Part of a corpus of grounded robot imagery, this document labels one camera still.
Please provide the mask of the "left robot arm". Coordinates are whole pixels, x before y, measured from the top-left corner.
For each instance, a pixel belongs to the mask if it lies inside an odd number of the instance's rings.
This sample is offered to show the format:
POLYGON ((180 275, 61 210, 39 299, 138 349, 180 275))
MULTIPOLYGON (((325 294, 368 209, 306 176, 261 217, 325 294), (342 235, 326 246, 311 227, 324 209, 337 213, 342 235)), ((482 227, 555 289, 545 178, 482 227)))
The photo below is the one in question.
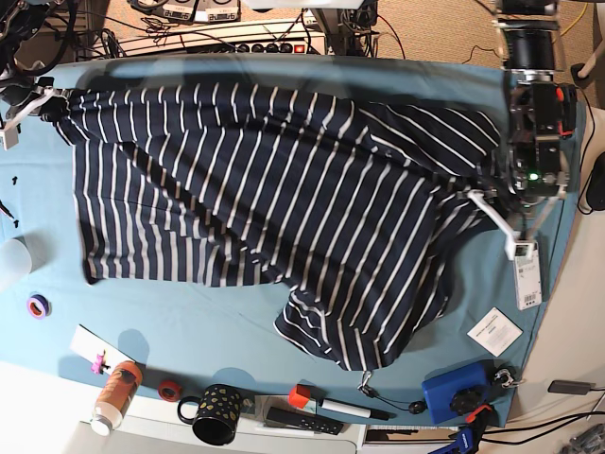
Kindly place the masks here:
POLYGON ((492 1, 508 123, 502 144, 468 197, 505 235, 508 254, 528 253, 554 204, 565 198, 570 165, 563 142, 576 128, 574 86, 555 80, 564 63, 556 1, 492 1))

